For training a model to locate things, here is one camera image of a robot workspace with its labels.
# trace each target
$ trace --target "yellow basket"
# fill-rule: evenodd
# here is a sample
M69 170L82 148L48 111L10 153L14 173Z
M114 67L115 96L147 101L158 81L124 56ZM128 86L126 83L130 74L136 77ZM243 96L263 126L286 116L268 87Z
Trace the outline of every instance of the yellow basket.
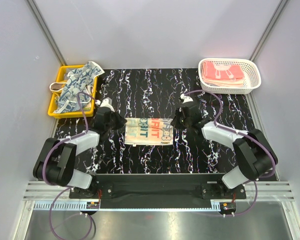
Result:
M64 80L64 75L66 74L67 69L79 69L82 68L84 65L70 65L70 66L61 66L58 72L58 75L56 77L56 82L62 82ZM92 96L96 96L96 89L97 89L97 81L98 77L96 76L94 79L94 84L93 84L93 92ZM53 92L49 109L48 109L48 115L51 117L55 117L56 119L65 119L65 118L79 118L83 117L83 114L81 111L73 111L73 112L65 112L65 113L54 113L55 110L57 110L58 106L56 105L55 97L58 94ZM91 101L91 109L89 111L84 111L85 115L87 117L92 117L94 115L94 109L95 109L95 100Z

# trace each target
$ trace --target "reflective metal surface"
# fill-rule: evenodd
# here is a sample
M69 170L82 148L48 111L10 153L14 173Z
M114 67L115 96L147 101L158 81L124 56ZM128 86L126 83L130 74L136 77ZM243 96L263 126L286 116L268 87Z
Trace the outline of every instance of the reflective metal surface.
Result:
M238 212L248 207L238 203ZM33 211L26 240L55 239L49 230L48 211ZM54 211L52 222L58 226L73 211ZM212 217L216 213L195 212L97 212L93 215L96 232L93 240L292 240L279 202L257 202L246 215ZM83 216L71 218L55 231L64 239L82 238L89 229Z

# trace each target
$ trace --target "marble tabletop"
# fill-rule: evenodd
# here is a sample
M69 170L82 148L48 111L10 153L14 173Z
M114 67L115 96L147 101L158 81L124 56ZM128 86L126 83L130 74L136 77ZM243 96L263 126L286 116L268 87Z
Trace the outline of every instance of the marble tabletop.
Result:
M180 94L201 89L198 69L110 69L98 79L98 99L110 97L125 118L174 118ZM208 93L191 95L203 116L213 116L220 106ZM240 130L254 128L244 95L219 95L223 112L219 122ZM83 118L60 119L56 138L81 133ZM98 174L224 173L236 165L234 152L217 142L174 130L173 145L131 146L124 143L125 129L81 153L75 168Z

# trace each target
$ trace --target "stack of folded towels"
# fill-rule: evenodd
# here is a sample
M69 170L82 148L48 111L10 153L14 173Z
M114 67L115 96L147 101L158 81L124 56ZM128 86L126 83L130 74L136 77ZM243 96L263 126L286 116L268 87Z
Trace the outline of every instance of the stack of folded towels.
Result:
M239 65L218 65L206 61L202 68L202 79L211 86L236 88L244 86L245 75Z

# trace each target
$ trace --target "white basket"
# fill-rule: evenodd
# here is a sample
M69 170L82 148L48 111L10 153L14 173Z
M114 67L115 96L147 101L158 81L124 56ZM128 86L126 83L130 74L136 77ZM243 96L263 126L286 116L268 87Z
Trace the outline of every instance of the white basket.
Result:
M212 62L218 65L240 65L244 74L243 87L210 86L205 83L202 76L204 62ZM199 62L198 72L202 89L214 94L248 94L261 85L260 72L257 66L246 59L205 58Z

